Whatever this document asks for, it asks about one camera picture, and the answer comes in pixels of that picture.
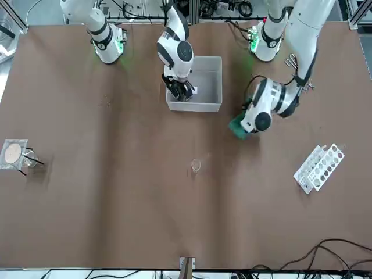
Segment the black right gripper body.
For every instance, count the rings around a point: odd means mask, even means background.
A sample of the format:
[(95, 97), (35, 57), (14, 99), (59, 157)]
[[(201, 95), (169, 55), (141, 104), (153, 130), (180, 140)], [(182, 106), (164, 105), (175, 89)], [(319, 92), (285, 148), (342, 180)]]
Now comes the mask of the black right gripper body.
[(162, 74), (162, 81), (164, 82), (166, 87), (173, 87), (173, 86), (182, 87), (182, 86), (186, 85), (188, 80), (187, 79), (178, 80), (177, 77), (175, 77), (175, 76), (166, 75), (166, 74), (163, 73)]

